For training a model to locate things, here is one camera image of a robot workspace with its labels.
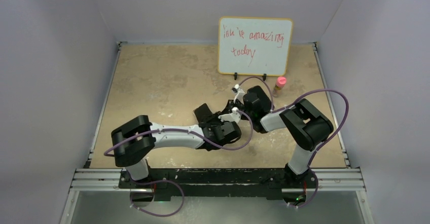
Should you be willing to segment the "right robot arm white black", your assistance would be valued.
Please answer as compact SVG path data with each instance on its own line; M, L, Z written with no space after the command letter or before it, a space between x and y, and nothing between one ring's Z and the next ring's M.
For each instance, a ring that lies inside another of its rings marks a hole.
M304 181L316 147L334 131L331 121L307 99L275 112L272 101L262 90L247 92L242 100L229 100L218 118L222 122L236 123L248 120L252 122L252 128L262 134L286 128L297 144L284 168L284 179L292 187Z

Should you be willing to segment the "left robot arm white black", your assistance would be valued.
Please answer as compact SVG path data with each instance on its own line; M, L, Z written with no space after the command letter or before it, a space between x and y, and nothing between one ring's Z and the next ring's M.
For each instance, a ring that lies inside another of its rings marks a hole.
M215 120L191 126L166 126L140 115L111 132L113 146L104 152L113 157L117 167L125 168L138 188L151 183L146 155L153 149L185 147L197 150L219 150L241 138L236 122Z

